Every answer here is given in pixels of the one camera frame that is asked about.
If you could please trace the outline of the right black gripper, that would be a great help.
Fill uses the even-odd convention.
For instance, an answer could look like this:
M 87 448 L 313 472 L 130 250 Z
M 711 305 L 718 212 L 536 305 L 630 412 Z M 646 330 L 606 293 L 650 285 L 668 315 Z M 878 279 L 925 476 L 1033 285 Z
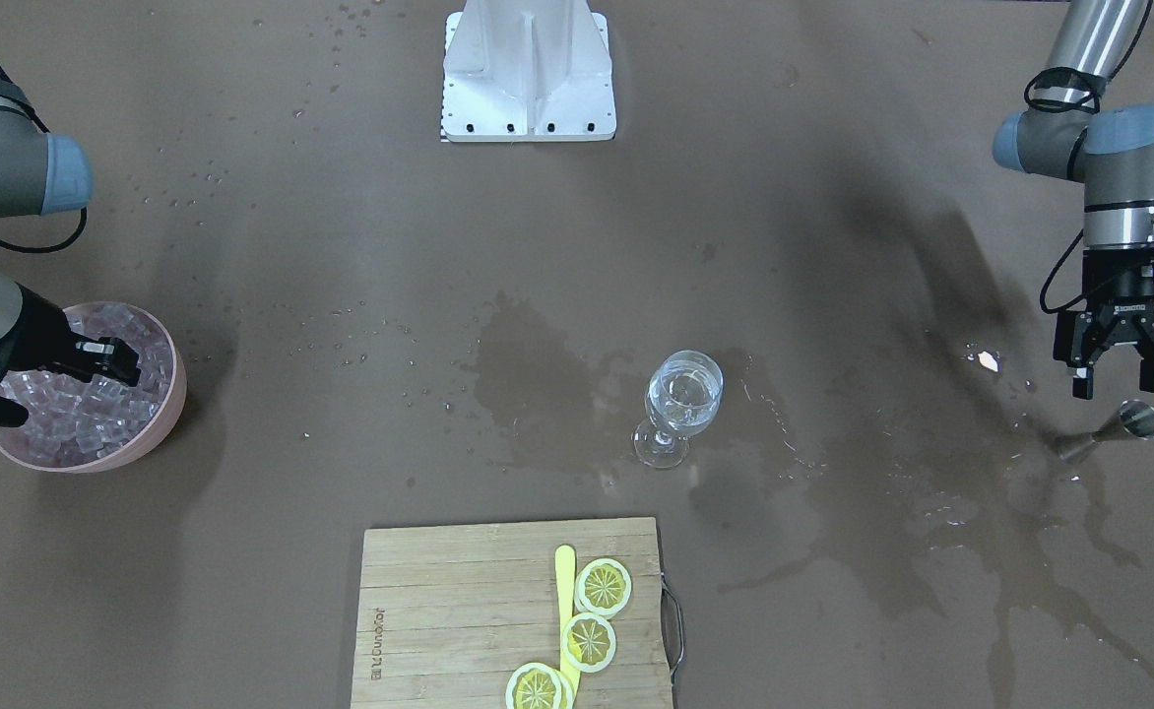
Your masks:
M 136 387 L 140 356 L 123 339 L 74 333 L 63 309 L 27 288 L 0 288 L 0 385 L 7 373 L 42 370 L 82 382 L 93 376 Z M 16 430 L 28 410 L 0 395 L 0 427 Z

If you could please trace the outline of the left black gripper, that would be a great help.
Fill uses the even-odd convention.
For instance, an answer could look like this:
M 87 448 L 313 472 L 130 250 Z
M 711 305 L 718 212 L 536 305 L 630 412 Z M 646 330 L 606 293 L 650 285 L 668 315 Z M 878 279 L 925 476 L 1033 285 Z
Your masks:
M 1081 309 L 1056 314 L 1052 344 L 1073 370 L 1073 398 L 1094 400 L 1101 354 L 1122 345 L 1140 357 L 1139 390 L 1154 394 L 1154 246 L 1086 251 L 1082 296 Z

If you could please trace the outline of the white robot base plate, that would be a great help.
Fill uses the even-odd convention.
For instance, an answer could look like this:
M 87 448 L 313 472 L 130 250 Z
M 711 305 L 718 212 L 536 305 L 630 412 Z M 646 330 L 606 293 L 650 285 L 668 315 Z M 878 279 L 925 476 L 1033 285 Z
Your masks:
M 445 18 L 439 136 L 451 143 L 609 141 L 609 22 L 586 1 L 469 1 Z

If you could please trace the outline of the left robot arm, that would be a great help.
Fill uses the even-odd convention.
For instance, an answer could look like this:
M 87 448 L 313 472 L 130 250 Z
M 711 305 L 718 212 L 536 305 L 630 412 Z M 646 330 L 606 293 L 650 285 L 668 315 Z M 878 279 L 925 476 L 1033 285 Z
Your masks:
M 1141 391 L 1154 391 L 1154 103 L 1104 109 L 1153 10 L 1151 1 L 1072 1 L 1046 67 L 1005 118 L 992 159 L 1084 188 L 1080 291 L 1042 309 L 1056 319 L 1052 356 L 1077 400 L 1094 395 L 1101 354 L 1136 349 Z

